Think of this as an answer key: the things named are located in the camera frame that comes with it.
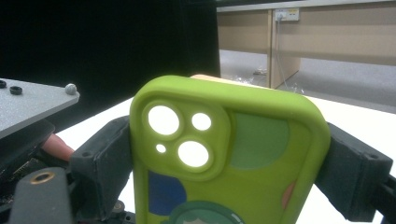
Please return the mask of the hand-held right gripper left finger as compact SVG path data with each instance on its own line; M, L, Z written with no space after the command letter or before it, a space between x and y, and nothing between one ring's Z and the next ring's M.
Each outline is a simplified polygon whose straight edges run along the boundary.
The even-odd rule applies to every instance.
M82 187L78 216L108 219L133 169L129 118L108 122L77 149L69 165Z

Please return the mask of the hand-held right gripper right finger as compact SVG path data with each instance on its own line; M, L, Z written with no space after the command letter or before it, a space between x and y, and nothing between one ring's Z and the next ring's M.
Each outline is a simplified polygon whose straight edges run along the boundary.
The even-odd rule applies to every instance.
M316 186L342 216L371 222L375 213L394 221L393 159L330 124L331 144Z

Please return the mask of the green phone case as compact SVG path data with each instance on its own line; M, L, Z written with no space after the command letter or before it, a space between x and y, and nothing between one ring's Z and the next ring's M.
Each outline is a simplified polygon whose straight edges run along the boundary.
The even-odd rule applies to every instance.
M136 224L295 224L330 146L302 95L157 77L130 109Z

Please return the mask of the white table sheet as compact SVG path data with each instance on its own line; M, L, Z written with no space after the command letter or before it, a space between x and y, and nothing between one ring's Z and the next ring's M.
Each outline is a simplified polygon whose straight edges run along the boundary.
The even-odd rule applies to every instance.
M396 177L396 114L318 98L312 98L311 101L331 124L392 158L390 173ZM59 132L58 135L67 145L76 149L109 121L127 115L131 102L128 99L114 105ZM348 221L317 187L313 187L296 224L380 224L382 218L380 213L376 213L371 223Z

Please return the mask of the black curtain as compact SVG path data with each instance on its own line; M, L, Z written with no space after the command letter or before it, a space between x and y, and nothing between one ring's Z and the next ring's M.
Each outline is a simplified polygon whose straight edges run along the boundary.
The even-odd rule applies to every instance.
M0 77L78 88L58 130L198 73L219 75L215 0L0 0Z

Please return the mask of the white wall socket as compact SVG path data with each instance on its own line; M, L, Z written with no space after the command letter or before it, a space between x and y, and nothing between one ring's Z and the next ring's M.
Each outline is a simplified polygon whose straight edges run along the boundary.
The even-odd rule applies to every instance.
M299 8L278 8L275 10L277 21L298 21L300 19Z

